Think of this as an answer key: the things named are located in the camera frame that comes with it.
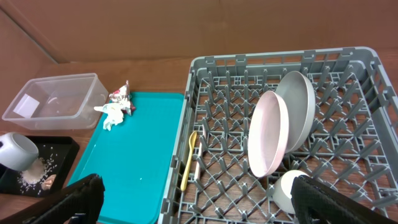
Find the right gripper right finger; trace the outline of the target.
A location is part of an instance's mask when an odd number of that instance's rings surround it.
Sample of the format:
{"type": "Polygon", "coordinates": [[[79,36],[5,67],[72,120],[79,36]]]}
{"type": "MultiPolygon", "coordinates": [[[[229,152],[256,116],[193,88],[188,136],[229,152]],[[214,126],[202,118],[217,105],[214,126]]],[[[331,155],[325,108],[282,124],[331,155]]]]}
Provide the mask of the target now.
{"type": "Polygon", "coordinates": [[[294,179],[290,193],[300,224],[395,224],[394,220],[368,209],[306,175],[294,179]]]}

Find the grey plate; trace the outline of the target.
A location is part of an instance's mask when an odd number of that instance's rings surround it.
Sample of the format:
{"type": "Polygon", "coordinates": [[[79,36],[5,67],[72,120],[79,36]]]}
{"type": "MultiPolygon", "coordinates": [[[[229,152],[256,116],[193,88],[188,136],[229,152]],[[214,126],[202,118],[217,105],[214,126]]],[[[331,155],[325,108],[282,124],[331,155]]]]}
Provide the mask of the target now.
{"type": "Polygon", "coordinates": [[[298,71],[287,73],[275,91],[289,114],[289,136],[285,152],[296,151],[310,134],[315,117],[315,92],[310,80],[298,71]]]}

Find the white plastic fork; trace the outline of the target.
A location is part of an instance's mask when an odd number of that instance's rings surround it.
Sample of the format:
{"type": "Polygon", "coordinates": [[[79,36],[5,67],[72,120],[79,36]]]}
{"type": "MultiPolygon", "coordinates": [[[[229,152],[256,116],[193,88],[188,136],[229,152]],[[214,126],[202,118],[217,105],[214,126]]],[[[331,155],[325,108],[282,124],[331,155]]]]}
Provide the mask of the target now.
{"type": "Polygon", "coordinates": [[[200,136],[200,145],[199,145],[199,150],[198,150],[198,156],[197,156],[197,164],[196,164],[196,168],[195,168],[195,175],[194,175],[194,179],[195,180],[199,180],[200,179],[200,172],[201,172],[201,165],[200,165],[200,158],[203,154],[203,143],[202,140],[204,140],[204,142],[206,142],[206,138],[207,138],[207,133],[206,133],[206,129],[205,129],[205,125],[202,124],[202,135],[200,136]]]}

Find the cream plastic cup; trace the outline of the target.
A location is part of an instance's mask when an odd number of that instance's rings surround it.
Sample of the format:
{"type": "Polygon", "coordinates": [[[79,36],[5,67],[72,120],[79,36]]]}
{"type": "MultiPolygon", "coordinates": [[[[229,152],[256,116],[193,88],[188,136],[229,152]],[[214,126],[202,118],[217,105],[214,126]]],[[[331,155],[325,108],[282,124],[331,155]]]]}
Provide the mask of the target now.
{"type": "Polygon", "coordinates": [[[301,170],[290,170],[280,177],[274,185],[275,190],[272,195],[273,201],[284,212],[295,213],[290,192],[294,179],[300,175],[308,176],[308,174],[301,170]]]}

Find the grey bowl of rice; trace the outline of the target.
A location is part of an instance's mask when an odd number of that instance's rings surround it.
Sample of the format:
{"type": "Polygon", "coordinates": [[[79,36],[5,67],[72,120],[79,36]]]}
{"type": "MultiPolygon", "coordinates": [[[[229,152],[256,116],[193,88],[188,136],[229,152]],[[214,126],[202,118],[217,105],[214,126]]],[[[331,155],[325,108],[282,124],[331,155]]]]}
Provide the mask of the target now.
{"type": "Polygon", "coordinates": [[[9,169],[27,170],[39,156],[37,146],[18,133],[1,135],[1,164],[9,169]]]}

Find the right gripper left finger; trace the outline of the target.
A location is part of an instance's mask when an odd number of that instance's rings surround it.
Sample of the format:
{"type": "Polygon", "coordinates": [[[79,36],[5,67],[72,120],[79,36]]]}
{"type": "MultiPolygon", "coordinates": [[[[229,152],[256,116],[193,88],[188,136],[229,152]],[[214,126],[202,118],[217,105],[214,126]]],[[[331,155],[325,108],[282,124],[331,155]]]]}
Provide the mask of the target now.
{"type": "Polygon", "coordinates": [[[43,200],[1,220],[1,223],[96,223],[104,204],[102,177],[90,174],[43,200]]]}

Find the yellow plastic spoon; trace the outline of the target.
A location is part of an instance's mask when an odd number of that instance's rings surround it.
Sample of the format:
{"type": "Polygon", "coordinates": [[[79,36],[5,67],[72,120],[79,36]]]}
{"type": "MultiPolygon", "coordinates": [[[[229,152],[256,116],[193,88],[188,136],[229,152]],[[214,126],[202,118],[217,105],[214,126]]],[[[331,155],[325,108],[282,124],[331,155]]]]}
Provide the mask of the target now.
{"type": "Polygon", "coordinates": [[[188,182],[188,178],[189,178],[190,166],[192,163],[192,156],[193,156],[193,150],[195,147],[196,138],[197,138],[197,132],[193,131],[189,137],[189,142],[188,142],[189,143],[189,153],[188,153],[187,163],[185,166],[185,170],[184,170],[181,185],[180,185],[180,189],[182,192],[184,192],[187,188],[187,182],[188,182]]]}

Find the white pink-rimmed plate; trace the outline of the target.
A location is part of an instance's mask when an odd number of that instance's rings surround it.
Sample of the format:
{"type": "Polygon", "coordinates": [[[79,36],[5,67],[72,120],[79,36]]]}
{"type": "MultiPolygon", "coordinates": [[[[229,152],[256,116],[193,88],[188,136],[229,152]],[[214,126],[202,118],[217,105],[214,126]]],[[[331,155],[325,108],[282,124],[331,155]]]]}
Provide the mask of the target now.
{"type": "Polygon", "coordinates": [[[248,159],[256,177],[271,175],[285,154],[289,137],[289,114],[285,101],[267,91],[254,109],[248,135],[248,159]]]}

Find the brown food scrap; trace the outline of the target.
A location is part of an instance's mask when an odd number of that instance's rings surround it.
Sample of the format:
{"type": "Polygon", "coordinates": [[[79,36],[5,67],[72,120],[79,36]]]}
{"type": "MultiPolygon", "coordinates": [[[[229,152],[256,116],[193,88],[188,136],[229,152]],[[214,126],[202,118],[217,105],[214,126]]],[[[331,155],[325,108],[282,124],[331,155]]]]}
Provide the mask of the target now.
{"type": "Polygon", "coordinates": [[[42,190],[50,190],[55,181],[56,176],[57,176],[56,174],[53,174],[53,175],[49,176],[47,179],[45,179],[41,183],[42,190]]]}

